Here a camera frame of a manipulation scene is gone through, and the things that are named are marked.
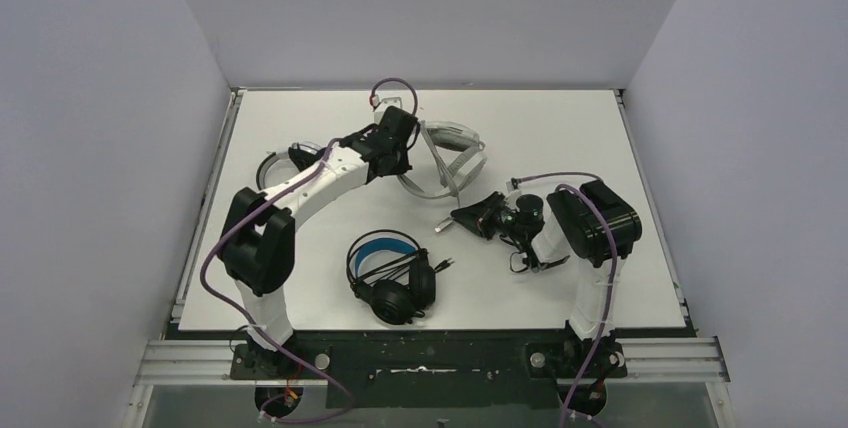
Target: metal frame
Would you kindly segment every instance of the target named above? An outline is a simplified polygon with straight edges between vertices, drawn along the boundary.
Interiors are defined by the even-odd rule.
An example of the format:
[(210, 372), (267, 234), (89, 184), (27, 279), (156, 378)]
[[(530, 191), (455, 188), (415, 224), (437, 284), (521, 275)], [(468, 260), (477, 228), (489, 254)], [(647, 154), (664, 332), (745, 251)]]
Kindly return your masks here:
[(719, 428), (736, 428), (736, 414), (730, 403), (726, 383), (707, 383), (707, 393)]
[[(628, 376), (607, 383), (725, 383), (730, 381), (717, 338), (630, 338), (618, 340)], [(225, 340), (150, 341), (136, 386), (278, 386), (285, 380), (233, 380), (233, 353)], [(559, 379), (562, 385), (573, 380)], [(325, 386), (323, 380), (294, 380), (299, 386)]]
[(183, 274), (180, 277), (180, 285), (177, 289), (176, 303), (172, 312), (172, 318), (179, 318), (182, 315), (182, 307), (185, 305), (185, 298), (188, 294), (188, 285), (191, 282), (192, 274), (194, 273), (194, 265), (197, 263), (198, 250), (200, 249), (200, 240), (203, 238), (203, 232), (206, 230), (206, 223), (209, 221), (209, 210), (212, 206), (212, 199), (215, 196), (215, 191), (218, 188), (218, 180), (221, 177), (221, 168), (224, 165), (224, 158), (227, 155), (227, 149), (230, 146), (230, 137), (233, 134), (233, 128), (236, 124), (236, 116), (241, 107), (241, 100), (244, 97), (245, 90), (238, 90), (230, 96), (230, 103), (227, 106), (226, 115), (224, 115), (224, 125), (221, 127), (221, 134), (218, 137), (218, 144), (215, 148), (215, 159), (212, 162), (212, 172), (209, 174), (209, 181), (206, 183), (206, 190), (203, 192), (203, 199), (200, 204), (200, 212), (197, 216), (197, 224), (194, 228), (194, 234), (191, 237), (191, 245), (189, 245), (188, 255), (186, 256), (185, 265), (183, 266)]
[(630, 142), (630, 151), (633, 153), (633, 159), (636, 161), (636, 170), (639, 171), (639, 178), (642, 180), (642, 187), (645, 188), (645, 195), (648, 198), (648, 207), (651, 209), (651, 216), (654, 218), (654, 224), (657, 227), (657, 233), (660, 238), (660, 245), (665, 254), (668, 270), (671, 273), (671, 281), (674, 283), (674, 291), (677, 293), (677, 300), (680, 302), (680, 309), (683, 311), (683, 317), (689, 317), (689, 309), (684, 304), (686, 298), (683, 296), (683, 289), (680, 287), (680, 277), (677, 275), (677, 268), (674, 266), (674, 260), (671, 257), (671, 250), (665, 239), (665, 230), (662, 227), (657, 204), (654, 202), (654, 195), (651, 192), (651, 186), (648, 183), (648, 178), (645, 176), (645, 169), (642, 167), (642, 160), (639, 158), (639, 151), (636, 149), (636, 143), (633, 140), (633, 131), (630, 128), (630, 122), (627, 119), (627, 110), (624, 106), (624, 97), (621, 90), (612, 90), (615, 96), (615, 101), (618, 104), (618, 112), (621, 114), (621, 121), (624, 123), (624, 132), (627, 133), (627, 140)]
[(127, 412), (121, 428), (141, 428), (147, 417), (150, 398), (153, 396), (153, 385), (135, 385), (127, 403)]

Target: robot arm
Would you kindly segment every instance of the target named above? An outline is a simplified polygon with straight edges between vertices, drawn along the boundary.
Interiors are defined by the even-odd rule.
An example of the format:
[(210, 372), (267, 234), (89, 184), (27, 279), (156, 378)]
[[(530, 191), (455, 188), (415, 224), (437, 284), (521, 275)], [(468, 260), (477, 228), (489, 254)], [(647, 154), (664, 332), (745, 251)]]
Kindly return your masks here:
[[(294, 333), (283, 283), (294, 268), (295, 232), (344, 193), (375, 178), (408, 171), (407, 143), (417, 123), (413, 115), (389, 107), (378, 125), (333, 140), (320, 161), (294, 178), (260, 193), (244, 188), (233, 198), (224, 233), (267, 200), (289, 190), (243, 227), (218, 255), (236, 281), (245, 309), (274, 341), (282, 345)], [(253, 327), (248, 334), (261, 348), (274, 351)]]
[[(609, 316), (621, 267), (642, 236), (639, 215), (601, 180), (580, 187), (580, 194), (557, 190), (547, 196), (553, 219), (542, 218), (544, 202), (536, 195), (521, 195), (514, 201), (495, 192), (474, 205), (451, 212), (452, 218), (472, 233), (486, 239), (498, 234), (521, 254), (524, 270), (541, 271), (563, 264), (577, 255), (577, 300), (568, 326), (581, 340), (593, 339), (603, 329), (614, 328)], [(591, 211), (589, 200), (606, 221), (616, 246), (616, 271), (603, 224)]]

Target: white wall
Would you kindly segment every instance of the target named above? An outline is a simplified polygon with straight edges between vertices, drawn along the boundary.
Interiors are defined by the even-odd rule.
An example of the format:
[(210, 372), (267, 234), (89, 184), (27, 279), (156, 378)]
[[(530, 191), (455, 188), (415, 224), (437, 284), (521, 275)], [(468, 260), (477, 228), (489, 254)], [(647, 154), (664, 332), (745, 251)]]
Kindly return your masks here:
[(625, 93), (744, 427), (845, 426), (848, 0), (677, 0)]
[(0, 426), (114, 426), (227, 85), (184, 0), (0, 0)]
[(187, 0), (233, 86), (624, 87), (674, 0)]

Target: black plastic part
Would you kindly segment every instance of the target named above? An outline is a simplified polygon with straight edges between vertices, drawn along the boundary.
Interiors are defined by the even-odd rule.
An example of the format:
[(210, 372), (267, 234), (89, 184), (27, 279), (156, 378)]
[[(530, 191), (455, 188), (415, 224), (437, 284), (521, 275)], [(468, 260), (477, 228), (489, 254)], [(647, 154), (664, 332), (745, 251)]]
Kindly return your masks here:
[(533, 251), (533, 237), (545, 226), (542, 199), (536, 195), (522, 195), (516, 200), (516, 208), (513, 210), (507, 206), (506, 197), (496, 191), (479, 203), (451, 211), (451, 218), (468, 231), (487, 240), (500, 233), (504, 242), (526, 255), (525, 265), (534, 271), (565, 261), (542, 266)]
[(417, 310), (427, 309), (436, 301), (436, 271), (426, 256), (409, 265), (409, 291)]
[(491, 240), (498, 231), (497, 217), (506, 207), (505, 199), (496, 191), (481, 202), (451, 211), (451, 218), (475, 235)]
[[(518, 404), (530, 409), (555, 409), (561, 405), (551, 374), (536, 376), (529, 371), (529, 355), (538, 350), (528, 350), (531, 346), (558, 347), (562, 357), (564, 330), (298, 331), (297, 334), (298, 356), (305, 360), (314, 360), (319, 353), (330, 356), (327, 373), (354, 394), (357, 408), (467, 409)], [(291, 376), (287, 373), (269, 377), (247, 370), (237, 363), (245, 345), (235, 348), (232, 379), (284, 380)], [(446, 371), (417, 371), (421, 366)], [(573, 371), (570, 375), (562, 373), (560, 378), (574, 376)], [(596, 377), (594, 371), (587, 374), (588, 379)], [(298, 379), (318, 377), (303, 370)], [(348, 403), (339, 390), (331, 388), (327, 393), (328, 409)]]
[[(565, 403), (565, 397), (568, 396), (570, 386), (558, 387), (559, 399)], [(574, 390), (574, 396), (568, 407), (584, 415), (597, 416), (601, 410), (607, 405), (607, 388), (602, 386), (600, 389), (592, 390), (589, 385), (580, 385)]]
[[(227, 233), (248, 214), (265, 203), (265, 197), (243, 188), (233, 197), (223, 233)], [(256, 226), (265, 225), (263, 234)], [(224, 245), (218, 258), (230, 277), (262, 296), (277, 290), (294, 268), (295, 222), (291, 210), (269, 206)]]
[(366, 183), (380, 176), (402, 175), (411, 168), (407, 143), (417, 126), (418, 118), (390, 106), (375, 129), (346, 136), (339, 146), (352, 148), (369, 164)]
[(294, 146), (290, 146), (288, 153), (289, 159), (292, 161), (294, 166), (297, 167), (298, 171), (303, 171), (310, 166), (314, 165), (315, 162), (321, 159), (324, 156), (324, 152), (327, 151), (327, 148), (321, 148), (317, 153), (310, 153), (306, 150), (301, 150), (299, 148), (295, 148)]
[(394, 280), (374, 283), (370, 304), (377, 318), (390, 325), (412, 323), (417, 310), (409, 290)]
[[(565, 327), (565, 339), (560, 343), (529, 343), (524, 349), (527, 360), (527, 369), (530, 376), (533, 378), (574, 378), (580, 370), (580, 365), (586, 359), (589, 349), (592, 347), (594, 340), (581, 340), (574, 333), (568, 324)], [(541, 353), (545, 355), (545, 366), (543, 368), (535, 368), (530, 364), (530, 356), (533, 353)], [(592, 357), (592, 362), (589, 364), (583, 378), (586, 380), (594, 380), (603, 373), (607, 374), (607, 378), (624, 378), (627, 376), (627, 367), (616, 367), (610, 361), (610, 355), (622, 353), (624, 350), (621, 343), (616, 341), (615, 330), (611, 331), (608, 336), (601, 338), (598, 344), (598, 349)]]
[(374, 298), (374, 288), (368, 283), (360, 280), (353, 285), (353, 295), (365, 303), (370, 304)]
[[(297, 346), (297, 337), (292, 335), (283, 344), (283, 347), (295, 354), (299, 353)], [(238, 345), (235, 349), (236, 360), (240, 360), (239, 368), (247, 370), (247, 374), (242, 374), (242, 379), (245, 377), (265, 377), (265, 378), (285, 378), (290, 376), (297, 369), (297, 365), (286, 355), (272, 350), (266, 350), (259, 343), (253, 341), (253, 338), (247, 337), (246, 345)]]
[(290, 415), (303, 399), (303, 388), (294, 387), (290, 390), (297, 395), (297, 398), (284, 397), (285, 388), (257, 386), (253, 390), (253, 403), (257, 410), (261, 410), (262, 406), (273, 398), (274, 401), (265, 406), (265, 414), (273, 418), (284, 418)]
[[(627, 258), (633, 251), (633, 244), (642, 237), (639, 215), (602, 181), (585, 183), (580, 192), (592, 200), (609, 225), (618, 256)], [(603, 226), (583, 200), (565, 190), (551, 193), (547, 200), (577, 256), (591, 261), (596, 268), (610, 259), (610, 246)]]
[(521, 195), (515, 200), (515, 207), (518, 209), (516, 213), (516, 221), (522, 225), (544, 222), (542, 210), (545, 208), (545, 202), (541, 197), (536, 195)]

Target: headphones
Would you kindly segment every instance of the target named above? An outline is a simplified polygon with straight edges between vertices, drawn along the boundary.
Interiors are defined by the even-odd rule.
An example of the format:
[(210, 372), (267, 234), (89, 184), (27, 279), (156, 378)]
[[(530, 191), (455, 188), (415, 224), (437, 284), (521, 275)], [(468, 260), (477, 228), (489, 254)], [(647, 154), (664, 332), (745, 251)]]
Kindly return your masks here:
[(269, 153), (259, 163), (259, 168), (256, 170), (256, 187), (259, 188), (259, 191), (268, 188), (268, 182), (266, 180), (268, 171), (278, 161), (291, 161), (298, 171), (303, 171), (320, 160), (324, 154), (324, 150), (325, 148), (311, 141), (300, 141), (292, 143), (286, 151)]
[[(366, 237), (383, 233), (406, 240), (380, 237), (360, 244)], [(400, 256), (363, 273), (363, 262), (382, 251)], [(348, 250), (347, 277), (354, 296), (368, 303), (377, 318), (390, 325), (403, 325), (423, 317), (424, 310), (436, 301), (436, 273), (452, 263), (445, 260), (433, 268), (427, 250), (411, 236), (397, 230), (375, 230), (360, 236)], [(409, 282), (404, 285), (398, 279), (406, 274)]]
[[(448, 121), (419, 121), (421, 137), (433, 154), (439, 171), (439, 183), (442, 189), (427, 192), (409, 179), (399, 175), (401, 185), (406, 191), (419, 198), (435, 200), (453, 196), (458, 198), (459, 192), (474, 181), (483, 170), (488, 157), (484, 153), (486, 144), (480, 141), (480, 135), (471, 128)], [(459, 156), (450, 165), (445, 165), (436, 147), (459, 152)]]

